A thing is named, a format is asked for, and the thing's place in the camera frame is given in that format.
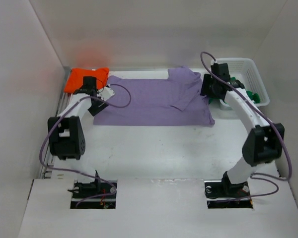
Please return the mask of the lavender t-shirt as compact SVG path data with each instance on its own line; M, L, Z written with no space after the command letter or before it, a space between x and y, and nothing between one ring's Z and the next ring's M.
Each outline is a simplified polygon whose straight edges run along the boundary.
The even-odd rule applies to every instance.
M115 95L94 117L94 125L213 126L209 99L200 94L201 74L184 66L167 72L167 79L110 76Z

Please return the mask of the green t-shirt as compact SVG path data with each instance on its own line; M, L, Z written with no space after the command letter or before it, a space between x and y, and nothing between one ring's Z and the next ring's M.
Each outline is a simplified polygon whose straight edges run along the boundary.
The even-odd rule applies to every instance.
M235 77L232 77L232 78L230 78L230 81L229 82L232 83L234 81L236 81L236 78ZM255 104L261 103L260 97L259 97L259 95L257 93L253 93L253 92L251 92L249 90L247 90L246 93L247 93L248 97L252 100L253 103L255 103ZM209 102L208 103L210 104L212 101L213 101L213 98L209 98Z

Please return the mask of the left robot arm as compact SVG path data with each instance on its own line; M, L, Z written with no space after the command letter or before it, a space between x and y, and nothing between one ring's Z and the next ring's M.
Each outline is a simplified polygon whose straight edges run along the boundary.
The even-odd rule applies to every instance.
M71 190L78 198L95 198L101 193L97 170L83 158L86 142L81 119L86 113L95 116L108 106L104 101L113 96L114 92L108 87L103 90L97 90L96 77L83 77L82 86L74 91L64 111L48 119L50 153L65 161L70 170L79 172L74 189Z

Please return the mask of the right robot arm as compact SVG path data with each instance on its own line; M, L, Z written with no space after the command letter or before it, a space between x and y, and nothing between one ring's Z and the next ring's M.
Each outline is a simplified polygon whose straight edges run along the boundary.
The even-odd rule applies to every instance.
M281 157L285 128L259 114L244 85L237 79L231 79L227 63L215 62L211 65L211 72L204 75L201 95L227 103L248 134L239 161L223 174L220 181L206 182L205 195L209 199L249 196L247 180L260 166Z

